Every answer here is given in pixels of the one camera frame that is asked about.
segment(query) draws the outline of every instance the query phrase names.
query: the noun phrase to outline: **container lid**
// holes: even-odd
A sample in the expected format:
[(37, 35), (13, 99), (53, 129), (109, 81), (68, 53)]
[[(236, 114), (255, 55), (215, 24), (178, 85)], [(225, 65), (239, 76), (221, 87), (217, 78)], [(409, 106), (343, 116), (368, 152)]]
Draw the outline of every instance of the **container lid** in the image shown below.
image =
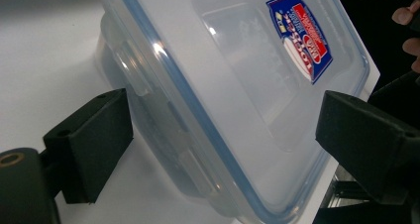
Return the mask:
[(119, 23), (148, 41), (260, 220), (295, 218), (327, 158), (315, 142), (324, 91), (359, 95), (368, 76), (339, 1), (122, 2), (116, 17), (133, 21)]

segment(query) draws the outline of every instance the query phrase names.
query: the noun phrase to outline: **clear plastic container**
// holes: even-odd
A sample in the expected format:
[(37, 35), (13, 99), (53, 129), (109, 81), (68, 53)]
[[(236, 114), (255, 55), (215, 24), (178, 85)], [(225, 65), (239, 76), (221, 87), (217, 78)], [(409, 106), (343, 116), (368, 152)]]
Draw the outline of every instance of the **clear plastic container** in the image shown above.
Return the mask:
[(368, 77), (339, 0), (102, 2), (135, 123), (179, 189), (244, 223), (297, 220), (328, 158), (323, 93)]

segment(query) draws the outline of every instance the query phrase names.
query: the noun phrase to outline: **red and blue label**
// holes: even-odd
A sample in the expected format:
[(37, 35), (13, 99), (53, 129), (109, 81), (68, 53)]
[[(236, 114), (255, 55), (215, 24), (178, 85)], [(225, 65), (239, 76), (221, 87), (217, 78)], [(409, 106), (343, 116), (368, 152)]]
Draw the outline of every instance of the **red and blue label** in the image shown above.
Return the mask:
[(333, 60), (316, 19), (302, 0), (270, 0), (266, 5), (287, 52), (314, 84)]

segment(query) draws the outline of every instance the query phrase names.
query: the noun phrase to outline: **hand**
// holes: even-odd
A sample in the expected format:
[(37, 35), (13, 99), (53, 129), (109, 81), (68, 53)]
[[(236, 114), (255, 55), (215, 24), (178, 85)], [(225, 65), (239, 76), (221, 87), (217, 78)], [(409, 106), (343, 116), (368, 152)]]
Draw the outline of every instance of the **hand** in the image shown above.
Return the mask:
[[(400, 25), (408, 25), (413, 19), (414, 14), (420, 9), (420, 0), (414, 0), (410, 7), (399, 8), (392, 15), (392, 20)], [(402, 45), (402, 49), (410, 55), (417, 56), (411, 68), (420, 73), (420, 39), (408, 39)]]

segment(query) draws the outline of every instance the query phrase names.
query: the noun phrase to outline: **white table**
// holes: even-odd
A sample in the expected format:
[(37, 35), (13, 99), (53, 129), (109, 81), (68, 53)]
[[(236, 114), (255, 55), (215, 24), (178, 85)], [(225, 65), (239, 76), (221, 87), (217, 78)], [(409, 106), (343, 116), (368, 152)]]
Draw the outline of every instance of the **white table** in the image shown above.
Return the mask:
[[(115, 89), (95, 65), (99, 0), (0, 0), (0, 152), (30, 147), (94, 96)], [(372, 68), (367, 98), (378, 77)], [(337, 163), (330, 159), (300, 224), (311, 223)], [(97, 202), (55, 199), (63, 224), (229, 224), (204, 200), (181, 194), (139, 133)]]

